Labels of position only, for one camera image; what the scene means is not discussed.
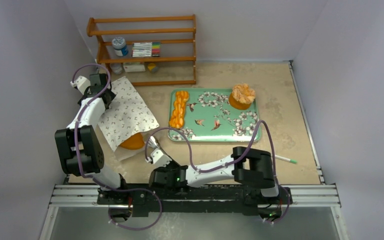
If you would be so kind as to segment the white patterned paper bag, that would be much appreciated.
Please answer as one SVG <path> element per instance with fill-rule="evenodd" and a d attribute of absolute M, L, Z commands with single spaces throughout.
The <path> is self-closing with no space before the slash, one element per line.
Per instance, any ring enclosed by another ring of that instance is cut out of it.
<path fill-rule="evenodd" d="M 115 98 L 100 117 L 98 127 L 105 143 L 109 145 L 107 149 L 115 155 L 116 160 L 122 161 L 143 150 L 123 148 L 120 146 L 122 142 L 135 134 L 154 130 L 160 124 L 127 77 L 113 81 L 111 90 Z"/>

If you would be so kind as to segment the orange braided fake bread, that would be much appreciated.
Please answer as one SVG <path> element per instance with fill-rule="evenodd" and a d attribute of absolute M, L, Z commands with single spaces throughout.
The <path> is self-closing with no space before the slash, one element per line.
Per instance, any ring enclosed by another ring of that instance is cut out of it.
<path fill-rule="evenodd" d="M 186 103 L 189 100 L 189 96 L 189 92 L 185 90 L 175 92 L 174 109 L 168 122 L 171 128 L 181 129 L 185 125 Z"/>

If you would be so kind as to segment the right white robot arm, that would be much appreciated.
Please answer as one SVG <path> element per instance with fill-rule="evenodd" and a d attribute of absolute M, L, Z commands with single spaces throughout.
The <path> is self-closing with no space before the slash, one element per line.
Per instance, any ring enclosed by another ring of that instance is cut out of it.
<path fill-rule="evenodd" d="M 203 185 L 234 180 L 260 192 L 268 204 L 280 198 L 278 181 L 275 178 L 273 158 L 270 152 L 238 146 L 232 154 L 205 164 L 180 165 L 165 151 L 156 149 L 150 162 L 155 166 L 148 184 L 152 188 L 179 191 L 181 188 L 199 188 Z"/>

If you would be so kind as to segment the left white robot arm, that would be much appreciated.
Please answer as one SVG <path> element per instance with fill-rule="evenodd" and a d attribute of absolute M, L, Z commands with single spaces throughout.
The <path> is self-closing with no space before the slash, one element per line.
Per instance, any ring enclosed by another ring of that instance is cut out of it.
<path fill-rule="evenodd" d="M 115 93 L 106 73 L 89 76 L 90 85 L 79 100 L 80 109 L 73 121 L 54 134 L 62 171 L 94 180 L 118 205 L 126 203 L 129 191 L 125 179 L 105 164 L 105 156 L 95 132 Z"/>

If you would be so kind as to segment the metal tongs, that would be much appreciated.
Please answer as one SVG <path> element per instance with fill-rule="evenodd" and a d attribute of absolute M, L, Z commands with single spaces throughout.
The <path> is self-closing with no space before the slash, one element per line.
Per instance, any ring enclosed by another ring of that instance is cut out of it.
<path fill-rule="evenodd" d="M 147 139 L 147 146 L 148 146 L 149 148 L 154 149 L 154 150 L 156 150 L 156 149 L 161 149 L 161 146 L 160 146 L 159 141 L 158 141 L 154 136 L 150 136 L 150 137 Z"/>

